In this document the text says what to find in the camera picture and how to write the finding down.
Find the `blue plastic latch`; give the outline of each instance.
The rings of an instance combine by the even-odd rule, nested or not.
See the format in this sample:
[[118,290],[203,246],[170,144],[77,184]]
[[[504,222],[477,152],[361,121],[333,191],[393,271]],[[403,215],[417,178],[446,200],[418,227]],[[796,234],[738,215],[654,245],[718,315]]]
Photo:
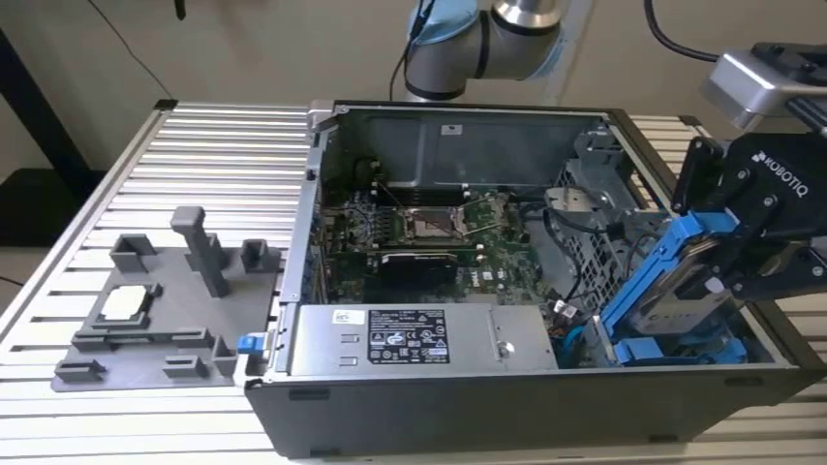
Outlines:
[[738,364],[746,361],[746,348],[740,339],[729,338],[716,354],[710,354],[717,364]]
[[630,361],[661,358],[662,351],[653,337],[633,337],[614,344],[614,355],[620,364]]
[[259,356],[263,353],[263,335],[246,334],[237,338],[237,352],[250,356]]
[[626,281],[617,295],[600,313],[605,332],[612,337],[614,327],[632,310],[642,293],[656,283],[661,274],[673,270],[680,262],[681,249],[689,239],[704,233],[730,233],[737,223],[722,212],[694,213],[674,218],[662,237],[640,264],[632,279]]

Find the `black pole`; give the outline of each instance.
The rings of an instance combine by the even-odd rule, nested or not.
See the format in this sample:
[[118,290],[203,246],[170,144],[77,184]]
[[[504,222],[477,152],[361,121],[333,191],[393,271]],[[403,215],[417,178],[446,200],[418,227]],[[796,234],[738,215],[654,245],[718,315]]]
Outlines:
[[97,179],[1,29],[0,92],[65,187],[82,202],[94,190]]

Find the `slotted metal surface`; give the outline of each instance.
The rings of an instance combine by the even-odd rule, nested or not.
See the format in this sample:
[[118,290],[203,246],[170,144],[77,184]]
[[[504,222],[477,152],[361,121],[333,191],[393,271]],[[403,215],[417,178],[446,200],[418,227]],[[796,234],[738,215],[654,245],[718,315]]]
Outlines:
[[[674,117],[634,121],[677,171],[700,129]],[[61,465],[287,463],[269,450],[234,387],[57,394],[47,380],[103,284],[106,247],[118,234],[143,232],[161,245],[179,244],[163,231],[169,215],[179,204],[199,204],[223,244],[255,236],[286,248],[306,147],[302,108],[179,104],[151,115],[0,317],[0,458]],[[780,304],[827,357],[824,301],[809,296]],[[422,454],[371,463],[822,464],[825,435],[821,383],[778,406],[738,412],[688,445]]]

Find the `black cable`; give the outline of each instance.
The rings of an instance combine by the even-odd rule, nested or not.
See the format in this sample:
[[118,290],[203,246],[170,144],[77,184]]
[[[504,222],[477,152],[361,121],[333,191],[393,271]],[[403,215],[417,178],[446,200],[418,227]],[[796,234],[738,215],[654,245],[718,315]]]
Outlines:
[[518,197],[526,196],[528,194],[533,194],[534,192],[540,190],[545,190],[545,189],[549,189],[549,186],[546,184],[537,184],[536,186],[529,187],[521,192],[514,192],[514,197],[518,198]]
[[574,273],[576,273],[574,279],[573,279],[573,285],[570,286],[570,290],[568,291],[568,294],[565,294],[565,297],[562,299],[562,302],[568,302],[568,300],[570,300],[570,298],[574,296],[574,293],[582,281],[582,265],[580,265],[580,261],[574,257],[573,252],[570,252],[570,249],[565,247],[565,244],[562,244],[562,242],[557,238],[557,234],[554,233],[554,230],[552,228],[552,215],[549,213],[549,210],[550,210],[549,208],[542,210],[542,227],[545,228],[545,233],[548,234],[548,237],[554,242],[554,245],[557,246],[558,250],[570,260],[570,263],[573,264]]
[[143,64],[143,62],[141,61],[141,58],[138,58],[138,56],[131,51],[131,48],[129,47],[129,44],[126,43],[126,40],[123,39],[123,36],[121,36],[119,32],[117,32],[117,28],[111,24],[111,21],[107,20],[107,17],[105,17],[105,14],[101,11],[101,9],[98,8],[98,6],[95,5],[94,1],[93,0],[86,0],[86,2],[89,2],[89,5],[91,5],[91,8],[94,8],[94,11],[98,12],[98,15],[101,16],[102,20],[105,21],[105,24],[107,24],[109,29],[111,30],[111,32],[117,36],[117,39],[119,39],[119,43],[126,48],[126,52],[129,53],[129,55],[131,56],[134,61],[138,62],[138,65],[141,65],[141,68],[143,68],[143,71],[151,76],[151,79],[154,79],[154,82],[157,82],[157,85],[159,86],[159,88],[163,89],[163,93],[166,94],[166,97],[169,98],[169,100],[173,100],[171,92],[169,92],[169,89],[166,89],[166,86],[163,85],[163,83],[159,81],[159,79],[157,78],[157,76],[154,75],[154,73],[151,72],[149,67]]
[[538,201],[536,203],[526,203],[516,211],[516,216],[518,217],[518,219],[521,219],[524,221],[525,213],[528,213],[529,211],[533,211],[533,210],[540,210],[542,208],[545,208],[545,203],[542,201]]
[[573,295],[570,297],[570,299],[573,300],[574,298],[582,298],[582,297],[586,297],[588,295],[596,294],[596,293],[597,293],[597,289],[590,289],[590,290],[588,290],[588,291],[585,291],[585,292],[582,292],[582,293],[580,293],[577,295]]
[[22,287],[22,283],[11,278],[6,278],[5,276],[0,276],[0,281],[5,281],[9,284],[13,284],[14,286],[19,286]]
[[395,75],[398,74],[398,69],[403,64],[403,68],[406,71],[407,66],[407,54],[410,53],[410,48],[413,48],[413,41],[422,32],[422,28],[428,23],[428,19],[430,18],[430,12],[434,8],[436,0],[430,0],[430,4],[425,7],[425,0],[418,0],[418,6],[416,7],[416,16],[413,17],[413,24],[410,25],[410,33],[407,34],[407,42],[403,45],[403,50],[401,51],[401,56],[398,57],[398,61],[395,61],[395,66],[391,69],[390,74],[390,83],[387,84],[387,100],[393,101],[393,84],[395,82]]
[[645,12],[645,23],[648,24],[648,30],[657,39],[657,42],[662,47],[669,49],[678,55],[682,55],[694,60],[714,63],[718,60],[718,56],[714,53],[706,53],[705,51],[694,50],[686,46],[676,44],[662,33],[660,26],[657,25],[657,18],[654,17],[654,7],[652,6],[652,0],[642,0],[642,11]]
[[645,238],[658,240],[660,236],[654,234],[653,232],[641,232],[637,239],[634,239],[634,242],[632,242],[632,247],[629,247],[629,252],[626,253],[626,256],[625,256],[625,266],[622,267],[622,280],[624,281],[628,281],[629,279],[629,273],[632,272],[632,258],[634,257],[634,254],[637,253],[637,250],[640,249],[642,245],[642,240]]
[[[545,198],[542,197],[528,197],[526,195],[536,192],[538,189],[544,188],[545,186],[534,186],[532,188],[529,188],[528,190],[522,191],[518,194],[513,194],[510,197],[510,202],[517,202],[517,203],[522,203],[522,202],[544,202]],[[576,189],[581,189],[584,192],[586,191],[585,188],[578,187],[578,186],[568,186],[568,187],[573,187]],[[600,229],[600,228],[589,228],[588,226],[582,226],[577,223],[574,223],[573,221],[570,221],[568,218],[565,218],[565,216],[553,208],[548,205],[548,209],[550,210],[552,215],[554,215],[554,219],[562,223],[565,226],[568,226],[572,230],[578,231],[580,233],[586,233],[586,234],[602,234],[605,233],[605,229]]]
[[357,183],[355,183],[355,175],[357,175],[357,170],[358,170],[358,164],[361,162],[369,161],[370,163],[375,162],[375,157],[370,157],[366,155],[362,155],[359,157],[355,157],[351,160],[351,165],[350,165],[350,185],[353,187],[357,187]]

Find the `motherboard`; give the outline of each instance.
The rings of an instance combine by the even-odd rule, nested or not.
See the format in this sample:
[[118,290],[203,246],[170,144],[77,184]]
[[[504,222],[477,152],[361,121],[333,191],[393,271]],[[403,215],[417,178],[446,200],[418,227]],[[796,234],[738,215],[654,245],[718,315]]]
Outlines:
[[412,196],[409,190],[373,187],[321,209],[327,302],[548,300],[552,289],[506,189]]

